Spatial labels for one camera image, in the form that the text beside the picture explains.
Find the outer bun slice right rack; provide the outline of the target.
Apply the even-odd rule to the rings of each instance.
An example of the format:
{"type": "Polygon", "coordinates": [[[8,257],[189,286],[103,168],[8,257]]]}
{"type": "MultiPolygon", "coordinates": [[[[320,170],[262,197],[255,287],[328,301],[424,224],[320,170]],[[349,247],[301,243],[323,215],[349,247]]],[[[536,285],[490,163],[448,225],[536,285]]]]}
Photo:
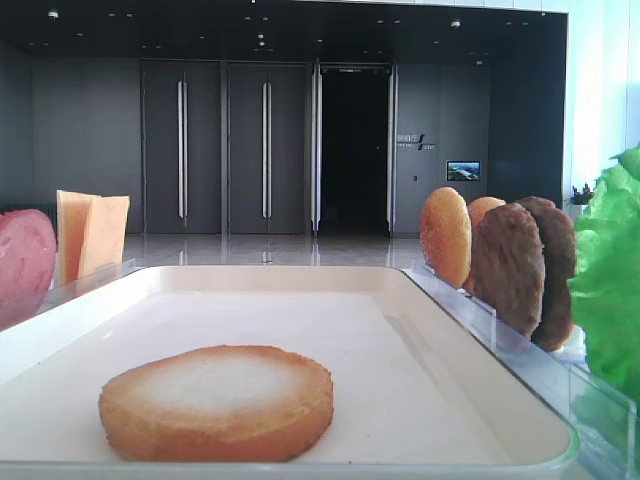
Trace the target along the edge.
{"type": "Polygon", "coordinates": [[[471,221],[464,198],[451,187],[434,190],[420,216],[420,242],[435,274],[461,288],[471,266],[471,221]]]}

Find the bun slice rack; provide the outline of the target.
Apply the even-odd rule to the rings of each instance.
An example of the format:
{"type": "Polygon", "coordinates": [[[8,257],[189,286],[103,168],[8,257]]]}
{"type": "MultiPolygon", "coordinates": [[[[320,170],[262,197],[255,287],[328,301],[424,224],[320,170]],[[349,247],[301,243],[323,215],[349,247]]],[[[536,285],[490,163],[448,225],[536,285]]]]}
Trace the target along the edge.
{"type": "MultiPolygon", "coordinates": [[[[475,240],[477,229],[480,222],[484,219],[486,213],[494,208],[505,205],[506,202],[502,199],[485,196],[480,197],[472,201],[468,205],[468,213],[471,221],[472,228],[472,240],[475,240]]],[[[470,294],[475,294],[475,272],[474,272],[474,264],[470,264],[470,271],[467,279],[463,284],[463,288],[470,294]]]]}
{"type": "Polygon", "coordinates": [[[461,288],[471,266],[471,221],[464,198],[451,187],[434,190],[420,216],[420,242],[435,274],[461,288]]]}

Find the clear long rail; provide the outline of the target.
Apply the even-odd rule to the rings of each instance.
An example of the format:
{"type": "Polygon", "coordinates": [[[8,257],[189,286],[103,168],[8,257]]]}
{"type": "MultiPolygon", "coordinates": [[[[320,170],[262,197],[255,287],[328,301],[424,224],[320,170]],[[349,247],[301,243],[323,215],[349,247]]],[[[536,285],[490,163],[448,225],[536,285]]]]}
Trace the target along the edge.
{"type": "Polygon", "coordinates": [[[58,285],[46,293],[37,313],[44,313],[140,269],[141,266],[136,263],[136,260],[130,259],[124,263],[101,267],[94,273],[65,285],[58,285]]]}
{"type": "Polygon", "coordinates": [[[516,376],[576,428],[578,464],[589,479],[639,477],[639,405],[594,375],[585,360],[585,334],[547,353],[499,321],[493,309],[414,262],[405,271],[516,376]]]}

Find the clear right long rail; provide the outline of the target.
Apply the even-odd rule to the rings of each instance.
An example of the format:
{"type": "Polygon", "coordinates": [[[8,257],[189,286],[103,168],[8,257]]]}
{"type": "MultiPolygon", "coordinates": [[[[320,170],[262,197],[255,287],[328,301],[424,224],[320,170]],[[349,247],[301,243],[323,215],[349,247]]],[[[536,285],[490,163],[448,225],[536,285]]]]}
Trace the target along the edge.
{"type": "Polygon", "coordinates": [[[639,477],[639,405],[594,375],[585,360],[585,334],[547,353],[499,321],[493,309],[414,262],[405,271],[516,376],[576,428],[578,464],[589,479],[639,477]]]}

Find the pale cheese slice back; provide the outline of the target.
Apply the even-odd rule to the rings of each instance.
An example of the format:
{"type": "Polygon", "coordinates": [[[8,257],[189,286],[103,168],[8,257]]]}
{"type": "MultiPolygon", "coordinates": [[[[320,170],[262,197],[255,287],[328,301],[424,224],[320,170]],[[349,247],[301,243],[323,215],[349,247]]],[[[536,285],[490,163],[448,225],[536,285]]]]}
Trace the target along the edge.
{"type": "Polygon", "coordinates": [[[59,283],[77,279],[86,219],[96,195],[56,191],[59,283]]]}

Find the outer brown meat patty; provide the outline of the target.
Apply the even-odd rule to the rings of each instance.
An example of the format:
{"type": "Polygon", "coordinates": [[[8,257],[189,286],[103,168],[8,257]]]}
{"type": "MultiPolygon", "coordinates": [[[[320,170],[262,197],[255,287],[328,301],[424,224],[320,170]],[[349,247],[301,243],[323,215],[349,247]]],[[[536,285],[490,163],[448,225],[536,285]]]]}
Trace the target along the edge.
{"type": "Polygon", "coordinates": [[[539,229],[519,203],[488,211],[472,242],[474,295],[525,337],[542,315],[545,263],[539,229]]]}

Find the orange cheese slice front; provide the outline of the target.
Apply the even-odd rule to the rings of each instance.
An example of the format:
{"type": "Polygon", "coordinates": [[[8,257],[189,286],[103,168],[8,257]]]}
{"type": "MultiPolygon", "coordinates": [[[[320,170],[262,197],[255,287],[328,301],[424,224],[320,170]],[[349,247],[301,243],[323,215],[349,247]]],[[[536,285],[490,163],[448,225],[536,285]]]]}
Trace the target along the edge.
{"type": "Polygon", "coordinates": [[[79,259],[79,278],[122,262],[129,205],[128,196],[98,196],[91,200],[79,259]]]}

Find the wall mounted screen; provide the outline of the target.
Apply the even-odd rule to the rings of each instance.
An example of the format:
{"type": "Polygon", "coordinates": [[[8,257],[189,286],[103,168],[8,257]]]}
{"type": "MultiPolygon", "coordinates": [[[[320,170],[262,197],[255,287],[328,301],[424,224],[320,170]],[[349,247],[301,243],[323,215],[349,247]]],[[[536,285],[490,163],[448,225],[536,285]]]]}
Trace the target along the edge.
{"type": "Polygon", "coordinates": [[[478,161],[448,161],[446,178],[448,181],[479,181],[481,164],[478,161]]]}

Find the potted plant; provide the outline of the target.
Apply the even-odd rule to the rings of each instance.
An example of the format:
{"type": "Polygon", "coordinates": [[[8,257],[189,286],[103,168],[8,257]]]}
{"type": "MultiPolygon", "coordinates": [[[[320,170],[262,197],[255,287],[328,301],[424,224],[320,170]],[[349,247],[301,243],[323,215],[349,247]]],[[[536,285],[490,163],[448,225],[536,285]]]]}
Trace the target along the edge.
{"type": "Polygon", "coordinates": [[[573,186],[570,203],[572,205],[587,205],[593,196],[594,191],[590,188],[588,183],[585,183],[581,188],[573,186]]]}

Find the inner brown meat patty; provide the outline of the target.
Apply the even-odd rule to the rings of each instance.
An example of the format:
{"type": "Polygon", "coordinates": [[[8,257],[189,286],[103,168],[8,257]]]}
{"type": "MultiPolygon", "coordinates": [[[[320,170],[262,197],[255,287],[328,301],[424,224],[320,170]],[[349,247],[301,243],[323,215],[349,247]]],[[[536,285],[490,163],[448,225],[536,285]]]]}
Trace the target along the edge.
{"type": "Polygon", "coordinates": [[[576,240],[573,220],[549,199],[529,196],[519,203],[533,216],[545,263],[541,322],[533,342],[547,352],[559,349],[573,328],[568,281],[575,275],[576,240]]]}

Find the toasted bread slice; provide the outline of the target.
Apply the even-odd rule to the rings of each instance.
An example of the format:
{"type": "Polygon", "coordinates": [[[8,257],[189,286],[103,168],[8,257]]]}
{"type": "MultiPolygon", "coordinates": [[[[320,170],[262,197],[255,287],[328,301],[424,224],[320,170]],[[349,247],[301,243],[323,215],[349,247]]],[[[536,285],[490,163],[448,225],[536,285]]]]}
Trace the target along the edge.
{"type": "Polygon", "coordinates": [[[102,388],[109,445],[132,461],[283,462],[330,426],[318,362],[275,346],[199,348],[128,370],[102,388]]]}

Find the green plastic lettuce leaf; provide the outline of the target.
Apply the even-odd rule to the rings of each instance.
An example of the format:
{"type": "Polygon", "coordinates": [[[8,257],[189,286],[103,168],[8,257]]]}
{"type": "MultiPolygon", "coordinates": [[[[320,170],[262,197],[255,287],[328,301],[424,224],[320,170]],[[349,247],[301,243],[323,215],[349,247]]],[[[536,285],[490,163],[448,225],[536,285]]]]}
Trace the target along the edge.
{"type": "Polygon", "coordinates": [[[639,148],[602,171],[574,223],[573,320],[586,334],[592,373],[639,400],[639,148]]]}

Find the dark double door left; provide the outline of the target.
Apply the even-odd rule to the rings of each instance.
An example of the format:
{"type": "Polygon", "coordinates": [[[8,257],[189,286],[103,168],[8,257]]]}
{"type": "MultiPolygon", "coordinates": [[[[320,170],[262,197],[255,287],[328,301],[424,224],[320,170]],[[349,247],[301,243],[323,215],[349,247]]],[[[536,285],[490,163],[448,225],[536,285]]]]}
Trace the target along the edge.
{"type": "Polygon", "coordinates": [[[218,234],[220,66],[144,61],[141,74],[145,231],[218,234]]]}

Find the cream rectangular tray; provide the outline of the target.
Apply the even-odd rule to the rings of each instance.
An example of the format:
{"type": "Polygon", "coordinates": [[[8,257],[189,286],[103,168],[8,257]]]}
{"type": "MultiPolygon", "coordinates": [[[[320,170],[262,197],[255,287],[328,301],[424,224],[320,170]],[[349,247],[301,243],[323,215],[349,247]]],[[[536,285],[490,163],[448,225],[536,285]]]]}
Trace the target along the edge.
{"type": "Polygon", "coordinates": [[[391,268],[145,268],[1,335],[5,479],[565,479],[580,446],[555,408],[391,268]],[[288,463],[118,458],[101,387],[218,344],[325,366],[334,417],[323,438],[288,463]]]}

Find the brown meat patty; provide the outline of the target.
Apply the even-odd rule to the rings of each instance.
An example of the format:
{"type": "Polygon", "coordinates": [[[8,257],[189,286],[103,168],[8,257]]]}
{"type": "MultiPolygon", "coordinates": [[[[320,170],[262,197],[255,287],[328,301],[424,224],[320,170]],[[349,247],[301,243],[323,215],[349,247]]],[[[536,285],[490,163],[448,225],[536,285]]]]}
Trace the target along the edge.
{"type": "Polygon", "coordinates": [[[533,216],[545,263],[541,322],[533,342],[547,352],[559,349],[573,328],[568,281],[575,275],[576,240],[573,220],[549,199],[529,196],[519,203],[533,216]]]}
{"type": "Polygon", "coordinates": [[[542,315],[545,263],[539,229],[519,203],[488,211],[472,242],[474,295],[525,337],[542,315]]]}

